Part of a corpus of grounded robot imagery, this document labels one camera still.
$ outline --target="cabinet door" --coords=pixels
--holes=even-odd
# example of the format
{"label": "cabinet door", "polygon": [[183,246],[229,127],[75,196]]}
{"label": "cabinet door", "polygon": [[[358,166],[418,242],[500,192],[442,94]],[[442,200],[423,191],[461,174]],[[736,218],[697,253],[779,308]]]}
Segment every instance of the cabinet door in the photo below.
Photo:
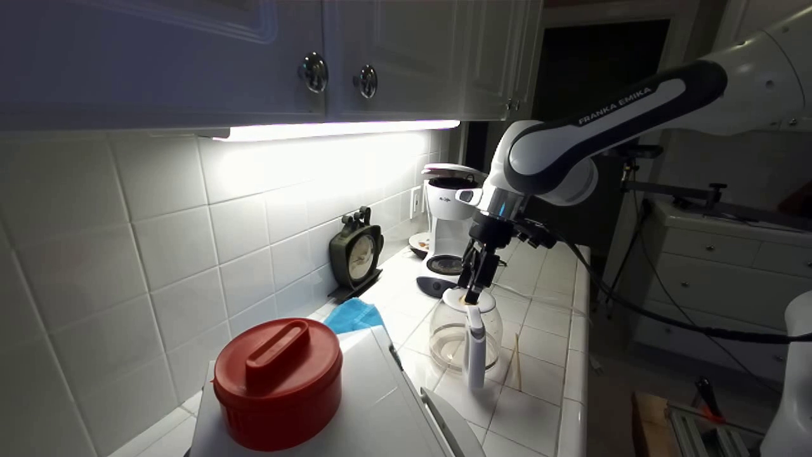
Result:
{"label": "cabinet door", "polygon": [[543,2],[525,0],[523,12],[515,23],[523,23],[517,44],[511,47],[511,82],[508,100],[508,120],[528,120],[532,117],[534,103],[534,82],[538,82],[538,60],[543,46]]}
{"label": "cabinet door", "polygon": [[[680,304],[773,329],[784,327],[782,310],[803,287],[803,282],[772,271],[670,253],[659,256],[657,271],[666,295]],[[659,284],[650,287],[650,299],[666,301],[666,295]]]}
{"label": "cabinet door", "polygon": [[[329,120],[458,117],[465,0],[324,0]],[[373,65],[378,88],[353,75]]]}
{"label": "cabinet door", "polygon": [[467,70],[465,115],[467,120],[505,120],[511,97],[517,41],[523,35],[523,0],[467,2]]}
{"label": "cabinet door", "polygon": [[0,129],[319,117],[319,0],[5,0]]}

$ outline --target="red lid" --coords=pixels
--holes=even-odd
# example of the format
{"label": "red lid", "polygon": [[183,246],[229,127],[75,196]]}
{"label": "red lid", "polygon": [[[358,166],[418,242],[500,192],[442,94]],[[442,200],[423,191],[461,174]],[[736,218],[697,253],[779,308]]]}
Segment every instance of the red lid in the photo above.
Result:
{"label": "red lid", "polygon": [[272,319],[221,350],[212,385],[222,405],[273,408],[329,388],[339,362],[336,337],[322,323]]}

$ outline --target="cabinet handle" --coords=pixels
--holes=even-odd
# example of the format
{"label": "cabinet handle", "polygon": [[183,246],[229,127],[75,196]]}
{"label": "cabinet handle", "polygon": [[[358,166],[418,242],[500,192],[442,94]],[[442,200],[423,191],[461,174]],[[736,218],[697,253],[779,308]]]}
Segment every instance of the cabinet handle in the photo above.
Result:
{"label": "cabinet handle", "polygon": [[305,54],[300,63],[300,78],[310,94],[324,94],[327,92],[327,60],[322,54],[310,51]]}
{"label": "cabinet handle", "polygon": [[353,75],[353,86],[358,88],[359,100],[376,100],[378,94],[376,65],[359,65],[359,73]]}

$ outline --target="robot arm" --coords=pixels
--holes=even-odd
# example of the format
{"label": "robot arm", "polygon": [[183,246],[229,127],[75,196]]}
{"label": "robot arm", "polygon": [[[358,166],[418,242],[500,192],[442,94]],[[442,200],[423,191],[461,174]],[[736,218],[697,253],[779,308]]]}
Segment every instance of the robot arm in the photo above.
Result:
{"label": "robot arm", "polygon": [[812,7],[689,65],[646,78],[608,101],[556,124],[515,122],[501,134],[482,191],[457,199],[477,206],[458,287],[467,301],[489,287],[496,249],[515,232],[528,199],[575,206],[595,188],[588,157],[654,129],[736,134],[797,117],[812,103]]}

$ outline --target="appliance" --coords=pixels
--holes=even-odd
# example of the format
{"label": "appliance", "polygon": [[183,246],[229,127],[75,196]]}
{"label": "appliance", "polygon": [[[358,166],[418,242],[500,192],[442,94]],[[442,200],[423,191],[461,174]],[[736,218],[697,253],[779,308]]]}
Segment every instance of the appliance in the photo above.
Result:
{"label": "appliance", "polygon": [[426,206],[432,213],[432,242],[426,270],[458,273],[475,206],[458,204],[457,191],[478,188],[482,173],[457,162],[428,162],[423,168]]}
{"label": "appliance", "polygon": [[[383,327],[339,336],[339,408],[311,438],[263,454],[284,457],[485,457],[470,425],[442,399],[415,391]],[[190,457],[255,457],[230,438],[212,384],[201,399]]]}

